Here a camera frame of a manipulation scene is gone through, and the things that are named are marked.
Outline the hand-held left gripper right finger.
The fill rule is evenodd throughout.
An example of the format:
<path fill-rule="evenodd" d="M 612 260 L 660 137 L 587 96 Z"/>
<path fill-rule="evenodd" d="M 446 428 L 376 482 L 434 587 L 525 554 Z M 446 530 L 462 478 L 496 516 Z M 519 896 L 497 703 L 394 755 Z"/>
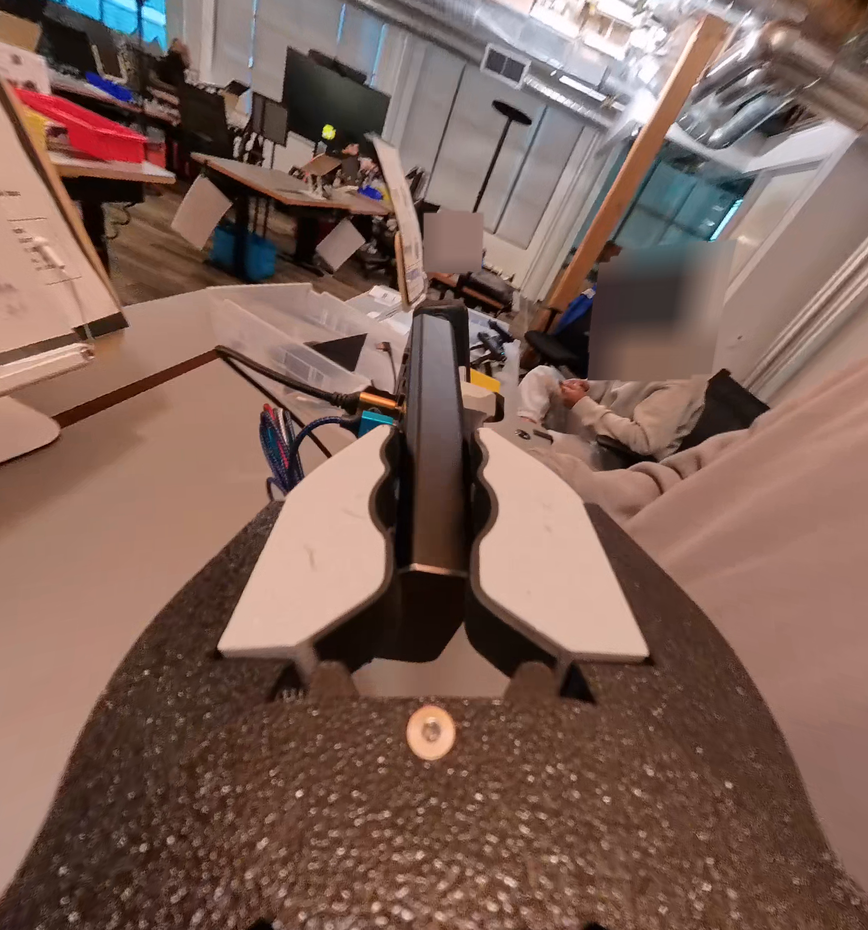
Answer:
<path fill-rule="evenodd" d="M 488 613 L 466 624 L 496 666 L 637 664 L 650 656 L 586 506 L 533 455 L 495 430 L 475 434 L 485 521 L 471 547 L 470 583 Z"/>

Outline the black usb hub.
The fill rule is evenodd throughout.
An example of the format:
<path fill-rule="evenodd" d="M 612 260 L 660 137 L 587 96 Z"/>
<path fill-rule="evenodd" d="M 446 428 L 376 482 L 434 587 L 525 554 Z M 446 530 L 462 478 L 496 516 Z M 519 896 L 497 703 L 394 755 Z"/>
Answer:
<path fill-rule="evenodd" d="M 461 376 L 465 308 L 443 301 L 415 315 L 407 344 L 399 429 L 395 582 L 387 657 L 440 657 L 464 620 L 471 547 L 470 475 Z"/>

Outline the wooden post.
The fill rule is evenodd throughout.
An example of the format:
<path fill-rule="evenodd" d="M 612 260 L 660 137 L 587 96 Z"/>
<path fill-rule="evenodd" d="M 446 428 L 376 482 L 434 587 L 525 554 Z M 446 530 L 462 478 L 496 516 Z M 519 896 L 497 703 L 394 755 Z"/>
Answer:
<path fill-rule="evenodd" d="M 721 18 L 712 14 L 699 18 L 696 29 L 663 85 L 649 119 L 637 134 L 571 263 L 548 297 L 545 303 L 548 309 L 564 311 L 581 293 L 586 278 L 601 257 L 673 122 L 707 65 L 720 50 L 726 32 L 727 24 Z"/>

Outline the blue bin under desk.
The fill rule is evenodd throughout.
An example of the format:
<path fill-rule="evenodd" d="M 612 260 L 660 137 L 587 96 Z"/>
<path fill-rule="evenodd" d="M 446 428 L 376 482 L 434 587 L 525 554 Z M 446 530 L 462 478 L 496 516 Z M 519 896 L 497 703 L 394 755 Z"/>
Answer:
<path fill-rule="evenodd" d="M 207 261 L 247 284 L 264 284 L 276 274 L 277 246 L 252 231 L 237 233 L 232 221 L 222 220 L 213 230 Z"/>

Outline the paper instruction board stand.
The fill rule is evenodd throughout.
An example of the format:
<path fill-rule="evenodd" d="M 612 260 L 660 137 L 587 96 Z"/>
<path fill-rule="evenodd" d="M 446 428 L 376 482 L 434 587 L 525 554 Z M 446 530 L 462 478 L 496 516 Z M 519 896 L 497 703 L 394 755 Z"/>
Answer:
<path fill-rule="evenodd" d="M 0 77 L 0 465 L 60 434 L 17 394 L 89 366 L 92 324 L 120 309 L 78 210 Z"/>

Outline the hanging white paper sheet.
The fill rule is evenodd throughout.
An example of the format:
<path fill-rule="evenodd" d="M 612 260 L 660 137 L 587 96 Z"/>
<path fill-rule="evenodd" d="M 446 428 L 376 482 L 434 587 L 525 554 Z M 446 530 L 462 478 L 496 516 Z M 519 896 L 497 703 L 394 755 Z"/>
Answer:
<path fill-rule="evenodd" d="M 342 218 L 321 239 L 315 255 L 331 273 L 336 273 L 366 244 L 364 236 L 350 217 Z"/>
<path fill-rule="evenodd" d="M 176 209 L 170 228 L 195 250 L 202 251 L 231 205 L 231 198 L 207 176 L 199 174 Z"/>

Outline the clear plastic bin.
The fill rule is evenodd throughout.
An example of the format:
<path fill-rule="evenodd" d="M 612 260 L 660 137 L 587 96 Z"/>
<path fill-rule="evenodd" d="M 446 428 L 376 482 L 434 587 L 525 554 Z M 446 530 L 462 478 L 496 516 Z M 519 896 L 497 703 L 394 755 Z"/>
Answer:
<path fill-rule="evenodd" d="M 338 414 L 335 400 L 398 417 L 411 316 L 371 292 L 349 301 L 308 284 L 208 291 L 214 353 L 265 396 L 299 412 Z"/>

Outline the small black panel stand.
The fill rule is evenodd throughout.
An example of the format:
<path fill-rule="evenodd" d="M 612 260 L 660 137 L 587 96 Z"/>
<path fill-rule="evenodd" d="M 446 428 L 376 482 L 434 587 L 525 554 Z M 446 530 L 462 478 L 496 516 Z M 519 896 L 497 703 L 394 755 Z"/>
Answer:
<path fill-rule="evenodd" d="M 287 145 L 288 115 L 281 102 L 252 91 L 248 130 L 281 147 Z"/>

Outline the wood-edged grey desk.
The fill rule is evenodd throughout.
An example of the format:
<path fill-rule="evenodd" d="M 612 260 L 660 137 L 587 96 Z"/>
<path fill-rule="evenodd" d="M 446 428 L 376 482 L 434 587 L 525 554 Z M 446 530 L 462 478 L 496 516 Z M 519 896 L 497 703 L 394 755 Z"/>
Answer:
<path fill-rule="evenodd" d="M 358 192 L 333 189 L 328 196 L 314 194 L 305 180 L 278 170 L 199 153 L 192 153 L 191 159 L 201 174 L 231 198 L 237 233 L 254 231 L 252 201 L 274 203 L 280 212 L 292 217 L 296 222 L 295 249 L 284 260 L 313 273 L 320 272 L 314 258 L 323 223 L 357 216 L 386 218 L 391 213 L 388 204 Z"/>

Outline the white air vent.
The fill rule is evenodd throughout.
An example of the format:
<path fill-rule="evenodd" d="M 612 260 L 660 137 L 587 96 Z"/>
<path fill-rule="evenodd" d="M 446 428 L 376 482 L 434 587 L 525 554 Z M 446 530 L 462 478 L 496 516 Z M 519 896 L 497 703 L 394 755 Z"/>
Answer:
<path fill-rule="evenodd" d="M 480 71 L 504 85 L 520 89 L 531 70 L 531 60 L 503 46 L 487 43 L 480 60 Z"/>

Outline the black floor lamp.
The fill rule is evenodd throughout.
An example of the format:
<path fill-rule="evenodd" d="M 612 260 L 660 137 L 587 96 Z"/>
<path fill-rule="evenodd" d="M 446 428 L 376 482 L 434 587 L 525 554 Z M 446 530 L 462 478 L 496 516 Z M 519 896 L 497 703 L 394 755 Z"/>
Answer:
<path fill-rule="evenodd" d="M 485 175 L 477 192 L 472 212 L 478 213 L 484 196 L 488 190 L 490 182 L 492 180 L 493 174 L 496 170 L 496 164 L 498 162 L 499 156 L 506 144 L 510 129 L 513 125 L 530 127 L 533 124 L 533 118 L 528 115 L 525 111 L 520 108 L 508 103 L 503 99 L 494 99 L 491 102 L 493 110 L 498 113 L 504 120 L 498 141 L 495 145 L 491 160 L 486 169 Z"/>

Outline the printed paper sign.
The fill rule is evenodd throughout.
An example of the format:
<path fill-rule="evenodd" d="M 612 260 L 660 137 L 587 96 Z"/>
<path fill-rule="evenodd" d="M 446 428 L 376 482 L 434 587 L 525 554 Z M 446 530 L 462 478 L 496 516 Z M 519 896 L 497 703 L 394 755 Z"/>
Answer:
<path fill-rule="evenodd" d="M 424 268 L 423 237 L 416 205 L 406 179 L 401 157 L 395 147 L 379 134 L 370 133 L 368 140 L 374 148 L 396 222 L 395 255 L 396 275 L 403 305 L 416 310 L 427 295 L 427 275 Z"/>

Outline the silver ceiling duct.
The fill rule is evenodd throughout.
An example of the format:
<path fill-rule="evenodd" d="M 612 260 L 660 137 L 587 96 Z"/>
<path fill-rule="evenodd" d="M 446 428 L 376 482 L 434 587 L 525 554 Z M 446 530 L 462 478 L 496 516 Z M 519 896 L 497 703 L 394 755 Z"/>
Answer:
<path fill-rule="evenodd" d="M 867 1 L 677 2 L 676 11 L 733 26 L 678 118 L 690 139 L 723 150 L 815 119 L 868 143 Z"/>

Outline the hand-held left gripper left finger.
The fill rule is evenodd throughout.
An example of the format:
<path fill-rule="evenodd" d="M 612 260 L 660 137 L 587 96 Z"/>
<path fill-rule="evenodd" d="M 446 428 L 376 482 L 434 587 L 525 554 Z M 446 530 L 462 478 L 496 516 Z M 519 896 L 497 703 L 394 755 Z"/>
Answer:
<path fill-rule="evenodd" d="M 393 439 L 392 425 L 371 430 L 288 494 L 218 641 L 221 657 L 286 659 L 312 673 L 334 635 L 381 603 L 394 555 L 375 505 Z"/>

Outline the red plastic bin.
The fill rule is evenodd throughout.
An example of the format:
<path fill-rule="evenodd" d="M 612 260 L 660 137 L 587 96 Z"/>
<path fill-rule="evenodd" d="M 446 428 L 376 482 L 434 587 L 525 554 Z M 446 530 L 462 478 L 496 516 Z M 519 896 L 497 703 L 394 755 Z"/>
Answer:
<path fill-rule="evenodd" d="M 64 127 L 74 150 L 102 161 L 144 162 L 147 139 L 140 133 L 68 99 L 23 87 L 14 92 L 27 107 Z"/>

